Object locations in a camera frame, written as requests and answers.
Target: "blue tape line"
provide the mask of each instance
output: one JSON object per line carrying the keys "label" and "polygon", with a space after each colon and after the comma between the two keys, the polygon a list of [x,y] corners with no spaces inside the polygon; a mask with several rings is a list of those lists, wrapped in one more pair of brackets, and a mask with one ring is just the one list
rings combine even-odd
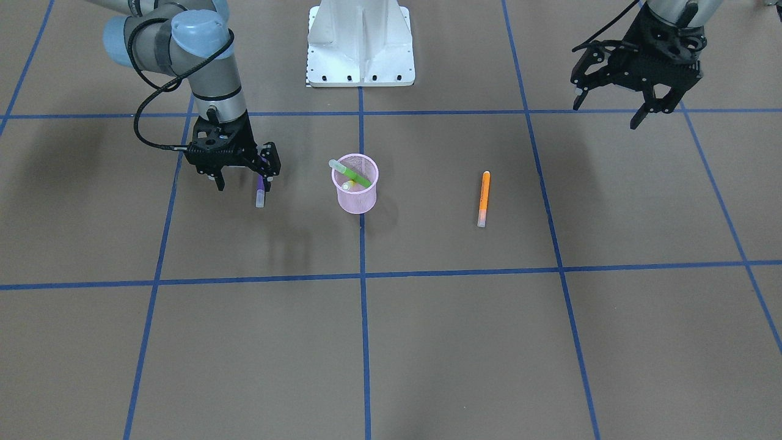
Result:
{"label": "blue tape line", "polygon": [[251,111],[252,117],[262,116],[357,116],[357,111]]}
{"label": "blue tape line", "polygon": [[[192,113],[193,104],[195,99],[190,96],[190,104],[188,105],[188,114]],[[188,132],[190,130],[191,117],[187,116],[185,119],[185,127],[182,129],[182,141],[184,144],[187,142]],[[142,335],[141,347],[138,350],[138,362],[136,364],[136,374],[133,379],[133,389],[131,391],[131,401],[127,408],[127,419],[125,420],[125,430],[123,433],[123,440],[130,440],[131,429],[133,428],[133,417],[136,411],[136,402],[138,401],[138,389],[141,386],[142,373],[144,371],[144,360],[146,358],[147,344],[149,343],[149,331],[152,329],[152,317],[155,313],[155,303],[157,301],[157,290],[160,285],[160,273],[163,271],[163,260],[166,256],[166,245],[168,243],[168,232],[171,227],[171,218],[174,215],[174,202],[177,199],[177,184],[179,180],[179,170],[182,167],[182,157],[184,154],[180,152],[177,157],[177,167],[174,169],[174,181],[171,183],[171,192],[168,198],[168,210],[166,211],[166,221],[163,226],[163,236],[160,239],[160,252],[157,257],[157,265],[155,267],[155,279],[153,280],[152,292],[149,294],[149,305],[147,306],[147,316],[144,322],[144,334]]]}
{"label": "blue tape line", "polygon": [[[358,153],[364,154],[364,88],[358,88]],[[369,373],[369,323],[367,312],[366,220],[359,215],[359,273],[361,280],[361,350],[364,358],[364,440],[372,439],[372,411]]]}
{"label": "blue tape line", "polygon": [[287,276],[236,276],[228,278],[194,278],[185,280],[161,280],[161,286],[187,286],[192,284],[279,283],[285,281],[358,280],[360,273],[333,273],[326,275]]}
{"label": "blue tape line", "polygon": [[688,113],[779,113],[782,109],[687,109],[686,111]]}
{"label": "blue tape line", "polygon": [[511,29],[511,20],[508,16],[508,5],[505,0],[502,1],[502,12],[505,18],[505,27],[508,30],[508,42],[511,45],[511,54],[513,55],[513,64],[516,69],[516,79],[518,80],[518,90],[522,96],[522,104],[524,106],[524,117],[527,122],[527,129],[529,130],[529,141],[532,144],[533,155],[535,157],[535,168],[540,177],[540,192],[543,195],[543,204],[546,208],[546,216],[548,217],[548,228],[551,233],[551,242],[554,246],[554,255],[557,258],[557,268],[559,271],[559,279],[562,285],[562,293],[565,296],[565,305],[568,309],[568,318],[570,321],[570,330],[573,336],[573,344],[576,346],[576,357],[579,362],[579,369],[581,370],[581,381],[584,388],[584,396],[586,397],[586,404],[589,408],[590,419],[592,421],[592,431],[594,433],[595,440],[600,440],[600,428],[597,425],[597,414],[594,410],[594,404],[592,401],[592,391],[589,385],[589,377],[587,376],[587,367],[584,363],[583,352],[581,350],[581,342],[579,339],[579,331],[576,326],[576,317],[573,313],[572,303],[570,301],[570,291],[568,288],[568,282],[565,278],[565,271],[562,265],[562,256],[559,249],[559,242],[557,240],[557,232],[554,227],[554,217],[551,215],[551,204],[548,200],[548,194],[546,191],[546,182],[543,178],[543,168],[540,165],[540,155],[538,154],[537,143],[535,140],[535,132],[533,130],[532,118],[529,114],[529,105],[527,103],[527,95],[524,90],[524,80],[522,78],[522,70],[518,63],[518,54],[516,52],[516,44],[513,39],[513,30]]}
{"label": "blue tape line", "polygon": [[[782,113],[782,109],[688,109],[690,113]],[[425,116],[425,115],[470,115],[470,114],[626,114],[635,113],[634,109],[538,109],[538,110],[367,110],[365,116]],[[289,112],[249,112],[251,117],[274,116],[357,116],[357,111],[289,111]],[[11,119],[105,119],[130,118],[133,114],[7,114],[0,115],[0,120]],[[196,113],[145,113],[141,117],[197,117]]]}
{"label": "blue tape line", "polygon": [[510,275],[520,273],[557,273],[559,268],[523,268],[523,269],[468,269],[468,270],[420,270],[409,272],[370,272],[367,278],[407,278],[419,276],[470,276],[470,275]]}
{"label": "blue tape line", "polygon": [[32,284],[0,284],[0,290],[43,290],[43,289],[88,289],[94,287],[149,287],[152,280],[137,281],[94,281],[83,283],[32,283]]}
{"label": "blue tape line", "polygon": [[[697,269],[712,267],[779,266],[782,260],[751,260],[743,261],[697,261],[691,263],[651,263],[643,265],[598,265],[598,266],[563,266],[564,272],[614,272],[630,270],[667,270],[667,269]],[[514,268],[514,269],[456,269],[456,270],[421,270],[401,272],[367,272],[368,279],[376,278],[407,278],[426,276],[481,276],[509,275],[527,273],[557,273],[559,268]],[[314,275],[280,275],[280,276],[236,276],[226,278],[192,278],[160,280],[159,286],[183,286],[199,284],[232,284],[232,283],[277,283],[285,281],[318,281],[318,280],[359,280],[360,273],[332,273]],[[154,280],[127,281],[95,281],[82,283],[31,283],[31,284],[0,284],[0,290],[43,290],[43,289],[77,289],[96,287],[150,287]]]}
{"label": "blue tape line", "polygon": [[44,35],[44,29],[46,29],[48,18],[50,15],[52,15],[53,6],[54,0],[49,0],[49,4],[46,7],[46,13],[44,13],[44,19],[41,21],[41,27],[38,29],[38,35],[35,37],[35,43],[33,43],[33,47],[30,49],[30,55],[27,56],[27,61],[24,63],[22,74],[19,76],[19,80],[16,82],[16,87],[13,89],[13,95],[11,95],[11,101],[8,103],[8,108],[5,109],[5,118],[0,121],[0,136],[2,136],[3,131],[5,131],[5,124],[8,122],[9,115],[13,110],[13,106],[16,104],[16,98],[19,97],[19,92],[22,89],[24,78],[27,76],[30,65],[33,63],[33,57],[35,56],[35,52],[38,50],[38,45],[41,43],[41,38]]}
{"label": "blue tape line", "polygon": [[569,266],[565,272],[611,272],[620,270],[692,269],[743,266],[743,261],[699,261],[694,263],[652,263],[646,265]]}
{"label": "blue tape line", "polygon": [[361,346],[364,357],[364,440],[372,439],[372,411],[371,411],[371,386],[369,370],[369,322],[367,312],[367,262],[365,247],[365,223],[364,215],[359,216],[360,235],[359,248],[361,251]]}
{"label": "blue tape line", "polygon": [[[12,114],[9,119],[119,119],[133,118],[134,114],[128,113],[103,113],[103,114]],[[141,117],[190,117],[196,114],[187,113],[144,113]]]}
{"label": "blue tape line", "polygon": [[542,109],[530,110],[531,114],[614,114],[614,113],[635,113],[637,110],[631,109]]}
{"label": "blue tape line", "polygon": [[142,335],[142,345],[138,350],[138,361],[136,362],[136,374],[133,378],[133,389],[131,391],[131,403],[127,409],[125,430],[122,435],[123,440],[130,440],[131,438],[131,428],[133,427],[133,416],[135,415],[135,411],[136,411],[138,389],[142,382],[142,371],[144,370],[146,347],[149,342],[149,330],[152,328],[152,314],[155,312],[156,300],[157,300],[157,284],[152,286],[152,293],[149,295],[149,305],[147,306],[147,315],[144,322],[144,334]]}
{"label": "blue tape line", "polygon": [[744,252],[744,248],[741,246],[741,241],[738,238],[738,233],[736,232],[736,228],[734,227],[733,220],[731,220],[730,214],[728,213],[728,208],[725,205],[725,200],[723,199],[723,195],[719,191],[719,187],[717,187],[717,181],[716,179],[714,179],[714,174],[712,173],[712,169],[708,165],[708,160],[706,160],[706,154],[703,150],[703,146],[701,145],[701,140],[698,138],[698,134],[695,131],[695,126],[692,124],[692,120],[690,119],[689,110],[687,110],[687,107],[684,106],[684,102],[681,102],[680,105],[682,108],[682,112],[684,113],[684,118],[687,120],[687,126],[690,128],[692,139],[695,141],[695,147],[698,149],[698,154],[701,156],[701,162],[703,162],[703,167],[706,169],[708,180],[711,182],[712,188],[714,189],[714,194],[717,196],[717,200],[719,201],[719,207],[723,210],[725,221],[727,222],[728,228],[730,229],[730,235],[733,236],[734,241],[736,242],[736,248],[738,249],[738,253],[741,256],[741,260],[744,263],[744,267],[747,270],[747,275],[749,276],[750,282],[752,283],[752,288],[755,289],[755,296],[758,298],[760,307],[763,310],[763,315],[766,316],[766,321],[768,322],[769,328],[771,329],[771,334],[773,335],[774,340],[777,343],[777,348],[779,349],[780,354],[782,354],[782,339],[780,339],[779,331],[777,331],[777,326],[774,324],[774,320],[771,317],[771,312],[769,311],[769,308],[766,305],[766,299],[763,297],[763,293],[760,291],[760,286],[758,286],[758,283],[755,280],[755,274],[752,272],[752,265],[749,264],[749,260],[747,259],[747,255]]}
{"label": "blue tape line", "polygon": [[524,110],[371,110],[367,116],[412,116],[450,114],[523,114]]}
{"label": "blue tape line", "polygon": [[752,266],[778,266],[782,265],[782,260],[750,260],[747,263]]}

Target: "yellow marker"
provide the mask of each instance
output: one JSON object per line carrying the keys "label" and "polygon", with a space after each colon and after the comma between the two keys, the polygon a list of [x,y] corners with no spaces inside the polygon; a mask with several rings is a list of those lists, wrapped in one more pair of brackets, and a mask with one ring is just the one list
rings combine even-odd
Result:
{"label": "yellow marker", "polygon": [[481,179],[481,202],[478,205],[478,227],[486,227],[486,208],[489,206],[489,184],[491,183],[491,173],[483,172]]}

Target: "gray robot arm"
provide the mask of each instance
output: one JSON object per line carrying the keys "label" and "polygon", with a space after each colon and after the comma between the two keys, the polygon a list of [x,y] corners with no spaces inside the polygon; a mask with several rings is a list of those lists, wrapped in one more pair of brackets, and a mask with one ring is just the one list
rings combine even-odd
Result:
{"label": "gray robot arm", "polygon": [[[586,50],[570,77],[577,94],[573,109],[581,107],[589,91],[616,84],[644,94],[644,105],[630,120],[632,129],[649,113],[673,112],[684,93],[703,77],[698,57],[706,47],[704,25],[722,1],[648,0],[621,41],[595,40],[635,7],[633,1],[608,26],[573,49]],[[587,74],[603,62],[605,66]],[[670,87],[663,97],[655,95],[658,84]]]}
{"label": "gray robot arm", "polygon": [[[89,0],[111,10],[130,13],[106,25],[103,42],[109,56],[133,67],[156,91],[134,118],[139,139],[163,150],[183,151],[200,174],[213,178],[222,191],[222,168],[247,167],[264,178],[264,190],[279,174],[276,146],[256,145],[242,93],[233,50],[233,33],[226,24],[224,0]],[[155,85],[142,71],[174,77]],[[140,113],[160,93],[170,92],[187,79],[199,117],[188,145],[161,145],[145,139],[138,130]]]}

